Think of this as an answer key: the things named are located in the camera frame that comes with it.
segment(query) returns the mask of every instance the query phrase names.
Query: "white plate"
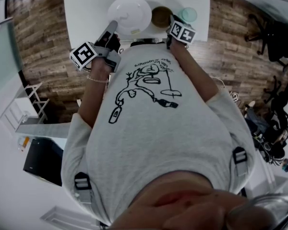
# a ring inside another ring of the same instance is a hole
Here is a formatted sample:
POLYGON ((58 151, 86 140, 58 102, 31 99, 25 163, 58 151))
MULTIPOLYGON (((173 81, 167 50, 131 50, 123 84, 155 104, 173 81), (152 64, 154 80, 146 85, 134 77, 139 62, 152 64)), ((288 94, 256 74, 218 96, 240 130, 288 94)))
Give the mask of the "white plate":
POLYGON ((145 0, 116 0, 108 10, 108 19, 119 23, 119 34, 133 35, 149 26, 152 10, 145 0))

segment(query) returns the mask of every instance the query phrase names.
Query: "light blue cup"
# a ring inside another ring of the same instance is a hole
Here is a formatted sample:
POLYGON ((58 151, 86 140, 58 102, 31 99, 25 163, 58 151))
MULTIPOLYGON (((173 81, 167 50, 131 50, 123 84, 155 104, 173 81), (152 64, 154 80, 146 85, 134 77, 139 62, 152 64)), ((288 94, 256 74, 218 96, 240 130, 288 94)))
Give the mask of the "light blue cup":
POLYGON ((184 8, 178 13, 178 17, 187 23, 194 22, 197 19, 197 12, 193 8, 184 8))

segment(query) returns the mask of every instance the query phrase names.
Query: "bracelet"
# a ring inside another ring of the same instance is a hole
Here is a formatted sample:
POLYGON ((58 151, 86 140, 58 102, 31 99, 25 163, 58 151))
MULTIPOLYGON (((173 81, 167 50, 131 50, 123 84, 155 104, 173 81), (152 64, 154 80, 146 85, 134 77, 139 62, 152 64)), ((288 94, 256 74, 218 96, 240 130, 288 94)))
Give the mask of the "bracelet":
POLYGON ((94 82, 100 82, 100 83, 108 83, 109 80, 96 80, 96 79, 92 79, 91 76, 87 75, 86 77, 87 79, 91 80, 91 81, 94 81, 94 82))

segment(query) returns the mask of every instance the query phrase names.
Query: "gray t-shirt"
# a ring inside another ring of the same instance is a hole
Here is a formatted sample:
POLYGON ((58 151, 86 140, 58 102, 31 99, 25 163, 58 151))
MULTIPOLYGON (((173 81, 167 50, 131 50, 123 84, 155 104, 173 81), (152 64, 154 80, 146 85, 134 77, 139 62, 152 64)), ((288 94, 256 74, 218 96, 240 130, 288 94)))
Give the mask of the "gray t-shirt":
POLYGON ((94 205, 84 207, 111 224, 148 183, 168 172, 196 172, 213 188, 238 193, 252 172, 254 152, 228 91, 205 103, 165 45, 135 46, 121 55, 93 130, 74 114, 62 181, 78 200, 74 176, 83 158, 94 185, 94 205), (248 173, 239 177, 232 158, 237 146, 248 155, 248 173))

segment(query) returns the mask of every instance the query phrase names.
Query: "wooden floor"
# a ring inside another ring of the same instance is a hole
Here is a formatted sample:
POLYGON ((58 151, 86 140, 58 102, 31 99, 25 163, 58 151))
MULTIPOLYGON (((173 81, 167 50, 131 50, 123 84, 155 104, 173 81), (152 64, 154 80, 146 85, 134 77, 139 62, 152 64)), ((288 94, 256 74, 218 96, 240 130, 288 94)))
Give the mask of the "wooden floor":
MULTIPOLYGON (((278 63, 271 63, 267 50, 257 55, 261 41, 245 42, 244 36, 258 32, 248 19, 262 13, 244 0, 211 0, 208 42, 195 42, 189 51, 211 76, 222 79, 229 90, 239 93, 240 108, 252 100, 267 110, 263 88, 271 88, 273 76, 288 82, 278 63)), ((86 73, 69 60, 70 43, 63 0, 9 0, 8 14, 14 18, 24 76, 30 84, 43 82, 38 93, 50 99, 50 122, 69 122, 77 112, 77 99, 84 92, 86 73)))

